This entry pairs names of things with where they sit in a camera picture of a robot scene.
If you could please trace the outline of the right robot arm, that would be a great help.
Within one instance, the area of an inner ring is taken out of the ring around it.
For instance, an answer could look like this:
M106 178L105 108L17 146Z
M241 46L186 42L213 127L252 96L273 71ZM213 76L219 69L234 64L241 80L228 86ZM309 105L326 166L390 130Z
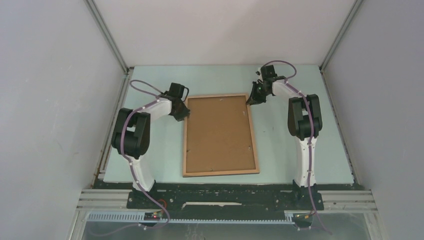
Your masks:
M316 142L323 128L320 99L316 94L302 93L289 83L288 77L278 75L272 61L258 68L256 75L246 104L265 103L268 96L287 102L287 128L295 139L297 155L290 201L297 209L315 210L321 201L314 171Z

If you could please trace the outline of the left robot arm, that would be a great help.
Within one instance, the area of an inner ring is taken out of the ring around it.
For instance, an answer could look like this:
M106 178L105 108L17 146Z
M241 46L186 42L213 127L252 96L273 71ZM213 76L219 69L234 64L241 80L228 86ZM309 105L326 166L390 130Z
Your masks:
M158 194L152 191L155 179L148 163L143 160L151 141L151 123L164 116L172 116L178 122L190 115L185 101L190 89L172 82L166 91L161 91L142 80L131 80L130 86L147 95L154 101L136 109L121 108L118 111L111 137L111 146L128 163L133 187L141 191L138 201L145 208L153 208L158 202Z

